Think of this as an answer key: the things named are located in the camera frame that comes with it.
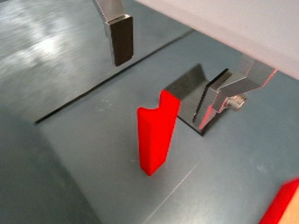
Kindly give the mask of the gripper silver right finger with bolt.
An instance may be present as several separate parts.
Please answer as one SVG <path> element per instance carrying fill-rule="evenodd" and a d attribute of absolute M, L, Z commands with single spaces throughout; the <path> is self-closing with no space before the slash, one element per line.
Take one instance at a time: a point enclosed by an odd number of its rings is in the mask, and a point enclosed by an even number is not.
<path fill-rule="evenodd" d="M 238 68 L 226 69 L 207 84 L 192 118 L 198 130 L 204 130 L 217 114 L 225 109 L 241 110 L 247 98 L 245 93 L 262 88 L 277 69 L 259 60 L 242 56 Z"/>

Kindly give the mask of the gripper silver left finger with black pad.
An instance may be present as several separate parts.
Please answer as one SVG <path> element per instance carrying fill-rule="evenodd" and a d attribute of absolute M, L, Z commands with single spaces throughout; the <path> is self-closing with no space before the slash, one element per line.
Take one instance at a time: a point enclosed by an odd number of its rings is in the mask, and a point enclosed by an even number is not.
<path fill-rule="evenodd" d="M 103 17 L 116 67 L 134 57 L 134 17 L 126 13 L 122 0 L 92 0 Z"/>

